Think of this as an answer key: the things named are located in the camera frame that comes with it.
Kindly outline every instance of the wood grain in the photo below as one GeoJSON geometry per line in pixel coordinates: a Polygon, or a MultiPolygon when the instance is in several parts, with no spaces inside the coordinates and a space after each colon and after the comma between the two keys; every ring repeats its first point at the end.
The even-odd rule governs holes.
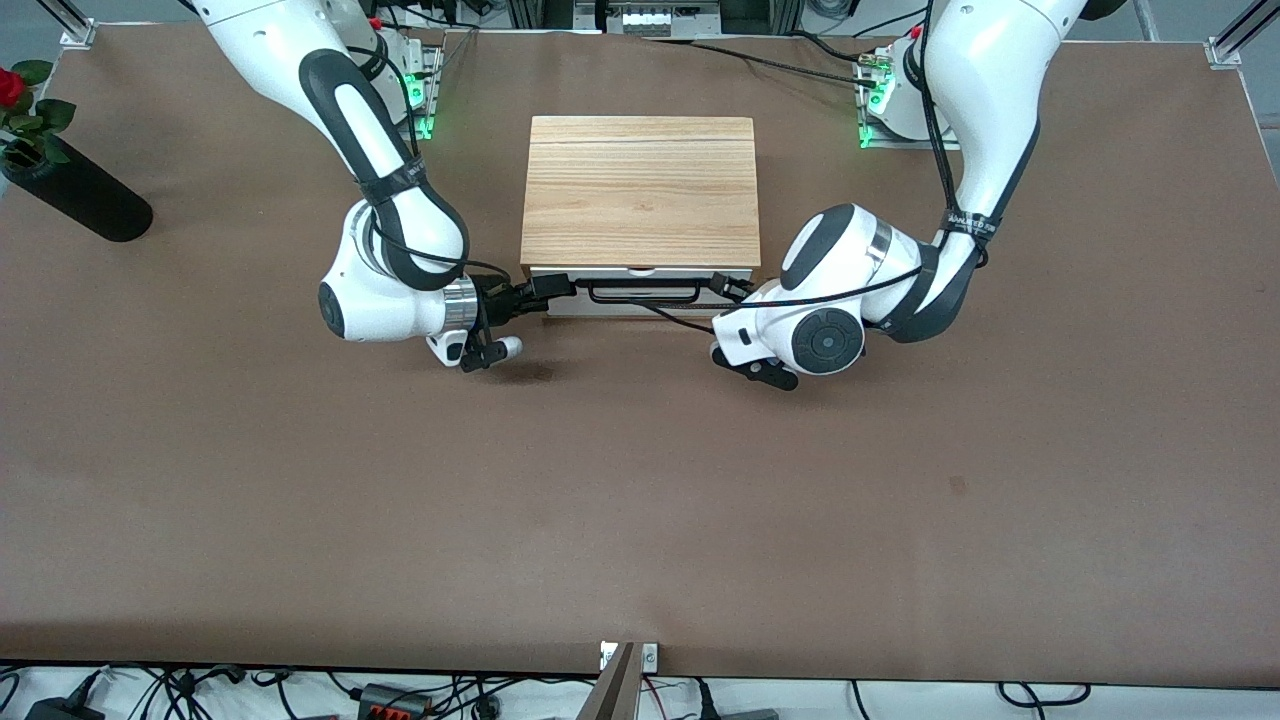
{"type": "Polygon", "coordinates": [[[532,118],[520,259],[758,268],[751,119],[532,118]]]}

